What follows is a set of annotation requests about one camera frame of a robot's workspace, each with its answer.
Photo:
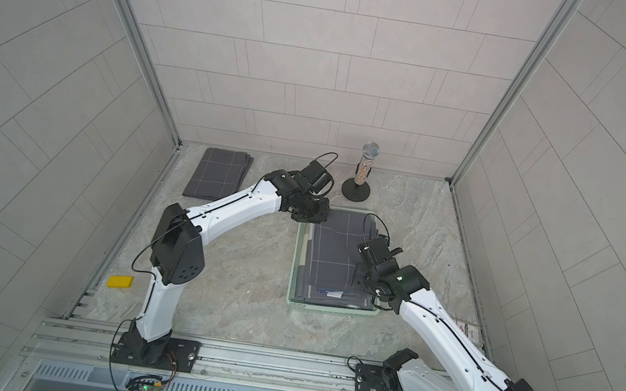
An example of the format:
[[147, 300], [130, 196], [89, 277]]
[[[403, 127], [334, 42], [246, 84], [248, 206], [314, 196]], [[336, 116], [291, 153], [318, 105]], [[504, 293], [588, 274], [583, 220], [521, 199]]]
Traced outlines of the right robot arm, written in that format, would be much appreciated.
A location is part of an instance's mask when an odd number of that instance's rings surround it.
[[446, 371], [440, 376], [414, 352], [398, 352], [384, 364], [392, 391], [534, 391], [525, 380], [510, 380], [485, 357], [421, 272], [414, 266], [400, 267], [398, 251], [390, 249], [388, 240], [380, 235], [358, 246], [361, 261], [355, 279], [421, 336]]

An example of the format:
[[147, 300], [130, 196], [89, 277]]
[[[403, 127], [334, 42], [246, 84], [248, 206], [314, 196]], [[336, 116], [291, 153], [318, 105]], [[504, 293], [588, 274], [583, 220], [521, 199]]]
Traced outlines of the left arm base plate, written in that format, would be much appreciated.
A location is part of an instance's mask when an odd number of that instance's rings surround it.
[[136, 331], [125, 331], [112, 345], [110, 360], [122, 365], [189, 373], [201, 346], [200, 342], [178, 338], [147, 343]]

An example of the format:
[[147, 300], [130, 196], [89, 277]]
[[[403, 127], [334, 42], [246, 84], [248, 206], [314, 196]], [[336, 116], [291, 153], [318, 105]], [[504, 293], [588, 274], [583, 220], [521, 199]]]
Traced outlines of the dark grey checked pillowcase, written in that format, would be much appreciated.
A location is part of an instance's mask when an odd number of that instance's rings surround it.
[[209, 148], [204, 152], [183, 197], [217, 201], [241, 188], [254, 158], [249, 153]]
[[330, 210], [323, 223], [312, 225], [302, 266], [309, 298], [358, 299], [361, 290], [354, 282], [361, 263], [358, 246], [370, 241], [376, 231], [365, 213], [339, 209]]

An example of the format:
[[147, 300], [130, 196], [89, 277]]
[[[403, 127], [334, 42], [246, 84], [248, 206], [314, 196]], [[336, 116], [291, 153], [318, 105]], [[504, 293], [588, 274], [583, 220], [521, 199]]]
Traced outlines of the blue pillowcase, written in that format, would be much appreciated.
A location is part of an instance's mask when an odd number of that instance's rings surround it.
[[366, 312], [373, 310], [370, 298], [365, 292], [358, 290], [338, 290], [298, 282], [289, 299], [308, 305]]

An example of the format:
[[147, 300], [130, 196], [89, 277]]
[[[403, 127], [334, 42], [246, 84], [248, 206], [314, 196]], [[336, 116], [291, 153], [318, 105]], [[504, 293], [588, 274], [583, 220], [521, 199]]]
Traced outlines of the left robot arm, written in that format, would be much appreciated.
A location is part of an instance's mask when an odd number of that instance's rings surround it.
[[204, 247], [250, 220], [289, 213], [297, 223], [327, 221], [334, 178], [316, 159], [298, 171], [275, 170], [254, 186], [206, 205], [165, 209], [147, 247], [150, 282], [140, 314], [128, 335], [141, 346], [162, 349], [173, 332], [173, 317], [186, 283], [204, 271]]

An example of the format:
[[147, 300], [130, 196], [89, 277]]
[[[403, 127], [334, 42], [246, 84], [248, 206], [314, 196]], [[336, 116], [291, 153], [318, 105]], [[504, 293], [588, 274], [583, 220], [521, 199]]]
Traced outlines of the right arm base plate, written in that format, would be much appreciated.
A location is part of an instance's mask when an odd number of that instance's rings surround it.
[[381, 365], [358, 363], [355, 370], [355, 391], [403, 391], [397, 374]]

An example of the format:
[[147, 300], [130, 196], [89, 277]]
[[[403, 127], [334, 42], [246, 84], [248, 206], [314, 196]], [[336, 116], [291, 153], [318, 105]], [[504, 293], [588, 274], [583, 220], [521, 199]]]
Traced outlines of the mint green plastic basket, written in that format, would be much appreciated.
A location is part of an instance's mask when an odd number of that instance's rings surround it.
[[[361, 212], [361, 213], [365, 213], [365, 215], [372, 220], [372, 224], [375, 225], [374, 223], [374, 217], [371, 216], [370, 213], [368, 213], [367, 211], [364, 211], [363, 209], [345, 209], [345, 208], [338, 208], [339, 210], [345, 210], [345, 211], [356, 211], [356, 212]], [[287, 293], [287, 301], [289, 303], [291, 303], [292, 305], [296, 305], [298, 308], [302, 308], [304, 310], [310, 310], [310, 311], [318, 311], [318, 312], [324, 312], [324, 313], [331, 313], [331, 314], [343, 314], [343, 315], [358, 315], [358, 316], [369, 316], [369, 317], [373, 317], [375, 316], [378, 312], [377, 310], [373, 307], [373, 310], [371, 311], [356, 311], [356, 310], [350, 310], [350, 309], [337, 309], [337, 308], [332, 308], [332, 307], [324, 307], [324, 306], [318, 306], [318, 305], [308, 305], [305, 303], [297, 303], [297, 302], [293, 302], [291, 301], [290, 295], [293, 293], [294, 291], [294, 287], [297, 285], [297, 283], [304, 283], [304, 274], [303, 274], [303, 268], [302, 266], [304, 266], [305, 264], [305, 259], [307, 259], [306, 253], [307, 253], [307, 246], [310, 240], [310, 234], [311, 234], [311, 227], [314, 224], [306, 224], [306, 225], [301, 225], [298, 227], [298, 231], [297, 231], [297, 239], [296, 239], [296, 244], [295, 244], [295, 252], [294, 252], [294, 258], [293, 258], [293, 263], [292, 263], [292, 271], [291, 271], [291, 279], [289, 280], [289, 287], [288, 287], [288, 293]]]

